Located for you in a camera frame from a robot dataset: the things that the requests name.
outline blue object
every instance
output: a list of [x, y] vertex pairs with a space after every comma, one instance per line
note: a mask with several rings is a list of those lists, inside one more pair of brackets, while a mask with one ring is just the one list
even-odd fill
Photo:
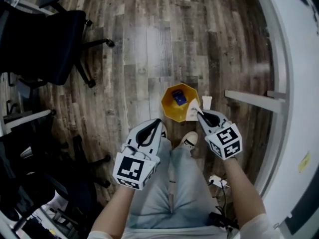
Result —
[[175, 90], [171, 94], [179, 106], [187, 103], [187, 99], [182, 90]]

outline person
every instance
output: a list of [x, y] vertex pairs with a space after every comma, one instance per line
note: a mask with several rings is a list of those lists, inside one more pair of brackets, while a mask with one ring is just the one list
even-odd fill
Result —
[[[227, 239], [225, 230], [208, 226], [209, 214], [220, 212], [216, 208], [217, 200], [212, 198], [203, 174], [191, 157], [197, 139], [196, 132], [189, 132], [171, 151], [171, 142], [163, 126], [157, 171], [142, 191], [119, 186], [94, 222], [88, 239]], [[173, 212], [168, 203], [170, 161], [176, 178]], [[237, 160], [225, 160], [224, 167], [241, 238], [280, 238], [266, 215], [261, 197]]]

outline white shirt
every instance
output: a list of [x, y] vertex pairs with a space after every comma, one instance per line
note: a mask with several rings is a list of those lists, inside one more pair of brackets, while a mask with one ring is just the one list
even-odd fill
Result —
[[[246, 223], [240, 230], [241, 239], [279, 239], [266, 214], [261, 214]], [[125, 229], [122, 239], [227, 239], [227, 232], [208, 226], [190, 229]], [[88, 239], [112, 239], [107, 233], [90, 232]]]

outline white paper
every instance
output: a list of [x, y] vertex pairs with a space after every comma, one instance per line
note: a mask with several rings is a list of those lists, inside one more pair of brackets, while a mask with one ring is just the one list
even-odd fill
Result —
[[197, 112], [200, 112], [204, 115], [202, 110], [199, 107], [199, 103], [196, 99], [193, 99], [188, 106], [186, 113], [186, 121], [198, 121]]
[[210, 110], [211, 99], [210, 96], [202, 96], [203, 98], [203, 110]]

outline white power strip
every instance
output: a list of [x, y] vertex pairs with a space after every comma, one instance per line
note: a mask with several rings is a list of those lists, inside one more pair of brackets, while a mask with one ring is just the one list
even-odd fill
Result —
[[220, 187], [220, 188], [221, 188], [222, 184], [223, 184], [223, 187], [228, 187], [229, 188], [229, 186], [227, 185], [227, 181], [226, 180], [222, 180], [216, 174], [210, 176], [208, 181], [209, 181], [209, 183], [213, 181], [213, 184], [218, 186], [218, 187]]

